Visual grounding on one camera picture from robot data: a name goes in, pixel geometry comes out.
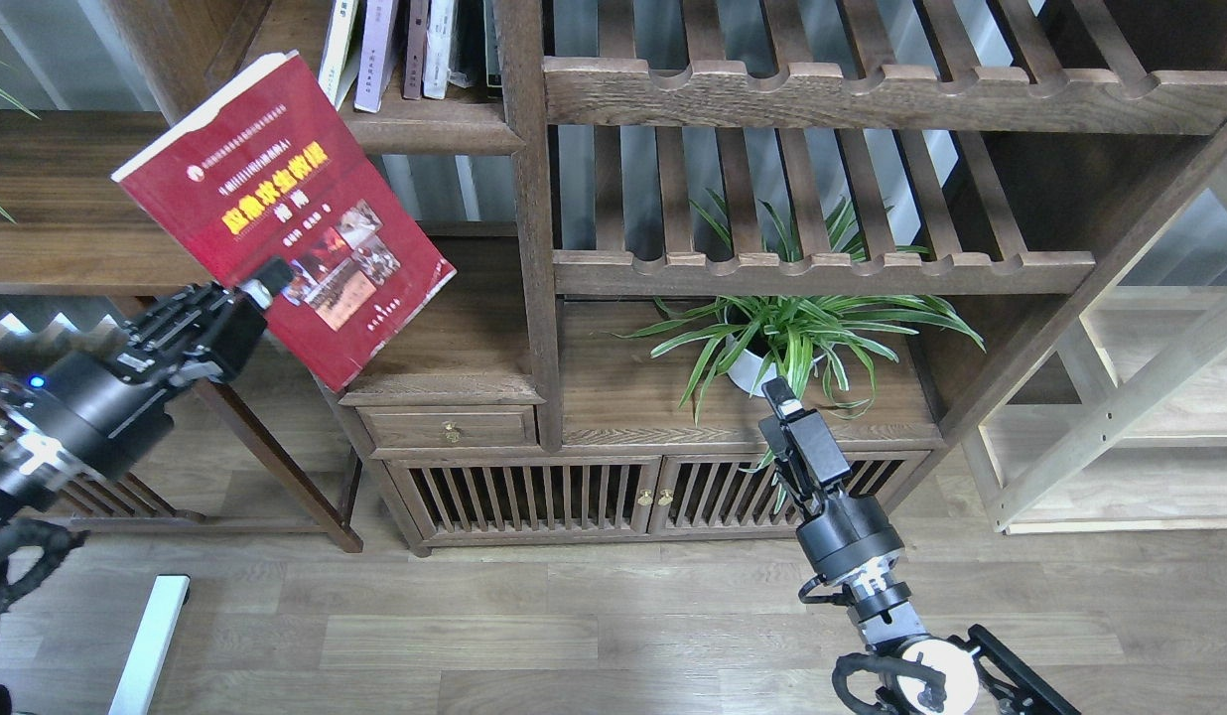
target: red book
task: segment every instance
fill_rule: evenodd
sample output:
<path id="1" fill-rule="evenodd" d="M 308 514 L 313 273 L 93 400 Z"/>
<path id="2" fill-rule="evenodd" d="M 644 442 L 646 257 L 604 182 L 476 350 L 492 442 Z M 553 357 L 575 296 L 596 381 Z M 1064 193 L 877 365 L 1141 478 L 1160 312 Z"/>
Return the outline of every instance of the red book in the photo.
<path id="1" fill-rule="evenodd" d="M 331 389 L 455 275 L 294 53 L 255 60 L 110 178 L 221 285 L 287 261 L 269 330 Z"/>

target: black cable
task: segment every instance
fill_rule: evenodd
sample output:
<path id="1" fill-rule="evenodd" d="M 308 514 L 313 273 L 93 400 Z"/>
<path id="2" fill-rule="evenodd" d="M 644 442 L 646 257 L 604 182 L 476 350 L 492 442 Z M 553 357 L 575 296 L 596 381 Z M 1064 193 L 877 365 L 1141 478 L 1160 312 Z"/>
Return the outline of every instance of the black cable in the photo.
<path id="1" fill-rule="evenodd" d="M 877 703 L 871 705 L 867 702 L 863 702 L 850 693 L 848 689 L 848 678 L 859 671 L 869 671 L 869 673 L 876 673 L 879 676 L 893 676 L 893 677 L 906 677 L 921 681 L 926 683 L 926 697 L 925 705 L 935 709 L 936 705 L 944 708 L 945 698 L 948 693 L 944 689 L 945 677 L 941 671 L 931 668 L 931 666 L 924 666 L 921 662 L 912 662 L 908 660 L 899 660 L 899 657 L 890 657 L 885 655 L 864 655 L 864 652 L 850 652 L 850 655 L 840 656 L 839 660 L 834 662 L 834 671 L 831 676 L 831 682 L 834 687 L 834 694 L 839 697 L 839 700 L 844 705 L 855 713 L 855 715 L 899 715 L 899 711 L 887 703 Z"/>
<path id="2" fill-rule="evenodd" d="M 0 562 L 6 560 L 15 551 L 25 546 L 37 546 L 43 549 L 39 559 L 23 578 L 0 589 L 0 612 L 39 587 L 40 583 L 61 565 L 70 549 L 83 543 L 87 532 L 72 535 L 64 526 L 45 524 L 36 519 L 15 519 L 0 530 Z"/>

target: drawer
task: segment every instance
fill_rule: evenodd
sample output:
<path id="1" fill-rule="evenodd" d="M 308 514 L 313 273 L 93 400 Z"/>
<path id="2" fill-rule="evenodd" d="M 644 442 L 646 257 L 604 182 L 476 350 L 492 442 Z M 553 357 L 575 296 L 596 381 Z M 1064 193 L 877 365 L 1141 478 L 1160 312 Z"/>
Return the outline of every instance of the drawer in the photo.
<path id="1" fill-rule="evenodd" d="M 530 405 L 360 407 L 377 449 L 536 444 Z"/>

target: photo on book cover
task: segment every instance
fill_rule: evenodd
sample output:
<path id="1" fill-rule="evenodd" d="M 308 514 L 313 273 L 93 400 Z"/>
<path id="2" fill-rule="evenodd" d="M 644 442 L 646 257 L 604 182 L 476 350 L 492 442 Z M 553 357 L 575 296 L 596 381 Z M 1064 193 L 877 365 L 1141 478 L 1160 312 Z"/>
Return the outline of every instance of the photo on book cover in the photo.
<path id="1" fill-rule="evenodd" d="M 401 267 L 379 239 L 382 227 L 366 201 L 346 210 L 308 250 L 291 259 L 294 277 L 283 298 L 308 305 L 331 330 L 340 330 Z"/>

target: potted plant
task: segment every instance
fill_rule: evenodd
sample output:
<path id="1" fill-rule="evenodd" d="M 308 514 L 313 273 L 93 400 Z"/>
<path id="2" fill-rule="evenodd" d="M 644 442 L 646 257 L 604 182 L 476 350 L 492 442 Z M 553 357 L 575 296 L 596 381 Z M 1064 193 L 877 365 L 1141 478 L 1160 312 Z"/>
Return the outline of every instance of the potted plant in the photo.
<path id="1" fill-rule="evenodd" d="M 724 200 L 710 191 L 714 204 L 726 217 Z M 773 226 L 777 227 L 775 249 L 783 261 L 798 261 L 804 256 L 795 232 L 777 215 L 767 201 L 762 202 Z M 731 234 L 726 222 L 719 221 L 704 207 L 694 202 L 694 210 L 709 223 L 719 238 L 731 248 Z M 855 208 L 849 197 L 839 199 L 827 217 L 829 244 L 836 253 L 848 253 L 853 259 L 864 259 L 865 244 L 855 224 Z M 939 326 L 958 331 L 983 350 L 983 340 L 972 330 L 953 305 L 931 294 L 721 294 L 713 302 L 676 312 L 655 298 L 659 310 L 667 320 L 654 323 L 622 337 L 638 338 L 663 335 L 691 326 L 650 350 L 650 358 L 671 352 L 691 342 L 703 347 L 697 354 L 694 369 L 688 377 L 680 406 L 694 400 L 694 421 L 701 417 L 706 390 L 719 375 L 729 379 L 748 379 L 753 372 L 753 384 L 736 381 L 748 394 L 757 394 L 758 385 L 777 375 L 785 377 L 790 389 L 801 399 L 810 375 L 821 374 L 826 397 L 842 417 L 858 417 L 872 405 L 877 395 L 874 358 L 896 362 L 898 357 L 875 335 L 918 335 L 917 326 Z M 845 353 L 854 354 L 869 378 L 869 397 L 859 401 L 839 402 L 836 390 L 848 392 L 850 377 L 845 369 Z"/>

